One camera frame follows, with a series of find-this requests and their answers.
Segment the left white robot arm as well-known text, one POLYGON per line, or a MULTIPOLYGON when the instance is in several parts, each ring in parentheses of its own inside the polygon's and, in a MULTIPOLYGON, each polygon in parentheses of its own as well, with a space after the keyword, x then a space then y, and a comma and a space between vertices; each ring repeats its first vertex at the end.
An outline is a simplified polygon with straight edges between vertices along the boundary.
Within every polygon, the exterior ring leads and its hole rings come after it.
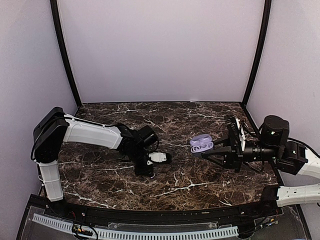
POLYGON ((167 156, 150 146, 159 145, 159 138, 150 126, 139 130, 122 123, 106 125, 83 120, 54 107, 33 130, 30 159, 37 163, 51 210, 67 218, 70 206, 63 201, 64 193, 58 168, 63 143, 82 143, 117 150, 134 164, 136 175, 153 176, 153 164, 164 163, 167 156))

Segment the purple grey earbud case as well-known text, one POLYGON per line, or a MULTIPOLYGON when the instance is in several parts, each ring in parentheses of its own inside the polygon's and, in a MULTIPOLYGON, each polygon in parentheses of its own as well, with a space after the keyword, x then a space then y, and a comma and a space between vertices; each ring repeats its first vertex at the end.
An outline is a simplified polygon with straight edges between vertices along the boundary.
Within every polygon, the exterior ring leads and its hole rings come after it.
POLYGON ((212 150, 214 148, 212 137, 209 134, 200 134, 200 135, 194 136, 189 141, 189 143, 191 148, 193 146, 201 146, 202 152, 198 152, 198 153, 192 153, 190 148, 190 152, 194 155, 200 155, 201 153, 208 150, 212 150))

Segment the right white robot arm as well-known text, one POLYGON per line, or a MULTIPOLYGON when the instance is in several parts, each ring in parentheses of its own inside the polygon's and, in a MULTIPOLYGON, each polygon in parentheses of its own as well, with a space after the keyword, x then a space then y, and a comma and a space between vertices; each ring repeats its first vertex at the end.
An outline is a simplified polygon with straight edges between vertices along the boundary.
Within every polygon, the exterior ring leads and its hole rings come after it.
POLYGON ((203 159, 236 173, 242 165, 268 162, 281 172, 319 179, 320 155, 302 141, 289 137, 287 120, 268 115, 258 133, 253 134, 234 115, 227 115, 224 119, 228 133, 213 141, 218 148, 200 153, 203 159), (247 140, 246 134, 254 140, 247 140))

